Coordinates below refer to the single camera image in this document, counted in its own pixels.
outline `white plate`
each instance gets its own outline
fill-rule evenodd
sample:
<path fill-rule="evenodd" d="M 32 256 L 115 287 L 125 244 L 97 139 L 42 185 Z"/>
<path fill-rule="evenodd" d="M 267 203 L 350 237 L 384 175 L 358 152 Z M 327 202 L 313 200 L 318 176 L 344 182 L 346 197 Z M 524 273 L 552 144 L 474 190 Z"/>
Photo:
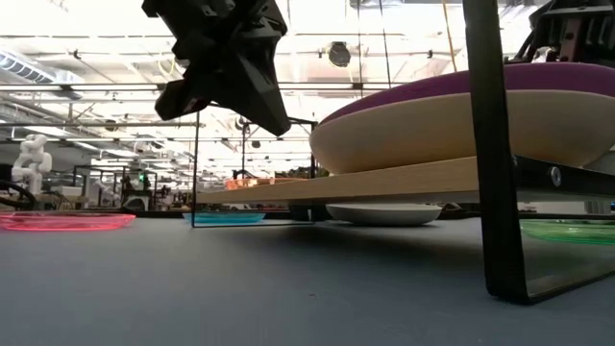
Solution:
<path fill-rule="evenodd" d="M 582 166 L 615 143 L 615 98 L 560 90 L 509 91 L 507 98 L 517 155 Z M 309 144 L 335 174 L 471 157 L 476 152 L 470 94 L 347 114 L 317 126 Z"/>
<path fill-rule="evenodd" d="M 438 206 L 380 203 L 347 203 L 327 205 L 337 220 L 370 226 L 418 226 L 435 220 L 442 209 Z"/>

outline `wooden board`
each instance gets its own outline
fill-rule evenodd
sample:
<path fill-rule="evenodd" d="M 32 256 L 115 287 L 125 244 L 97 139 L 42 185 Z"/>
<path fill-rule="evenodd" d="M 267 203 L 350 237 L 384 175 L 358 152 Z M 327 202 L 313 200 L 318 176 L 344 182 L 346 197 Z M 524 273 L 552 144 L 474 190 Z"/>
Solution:
<path fill-rule="evenodd" d="M 476 201 L 476 157 L 349 173 L 279 185 L 197 194 L 197 203 L 330 203 L 379 200 Z"/>

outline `purple cushion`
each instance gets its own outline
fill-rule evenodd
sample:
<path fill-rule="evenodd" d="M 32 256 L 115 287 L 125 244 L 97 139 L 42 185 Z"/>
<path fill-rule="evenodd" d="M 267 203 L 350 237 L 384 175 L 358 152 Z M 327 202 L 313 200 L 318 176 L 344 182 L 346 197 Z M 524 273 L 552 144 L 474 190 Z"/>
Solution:
<path fill-rule="evenodd" d="M 587 63 L 522 63 L 504 67 L 508 90 L 569 90 L 615 97 L 615 68 Z M 470 92 L 468 71 L 427 78 L 367 96 L 333 112 L 320 124 L 356 111 L 421 98 Z"/>

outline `gray carpet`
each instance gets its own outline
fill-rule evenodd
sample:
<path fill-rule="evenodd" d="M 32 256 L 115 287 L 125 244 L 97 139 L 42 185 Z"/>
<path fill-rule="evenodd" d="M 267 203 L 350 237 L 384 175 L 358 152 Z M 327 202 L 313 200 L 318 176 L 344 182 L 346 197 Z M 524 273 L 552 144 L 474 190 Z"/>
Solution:
<path fill-rule="evenodd" d="M 0 345 L 608 345 L 615 280 L 490 297 L 478 220 L 0 233 Z"/>

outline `green disc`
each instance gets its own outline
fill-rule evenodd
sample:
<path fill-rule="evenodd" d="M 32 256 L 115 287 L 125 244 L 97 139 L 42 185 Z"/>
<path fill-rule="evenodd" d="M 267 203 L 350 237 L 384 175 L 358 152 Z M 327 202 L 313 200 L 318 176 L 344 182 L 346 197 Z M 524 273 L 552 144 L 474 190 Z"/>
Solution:
<path fill-rule="evenodd" d="M 521 220 L 521 230 L 545 240 L 615 245 L 615 222 L 602 220 Z"/>

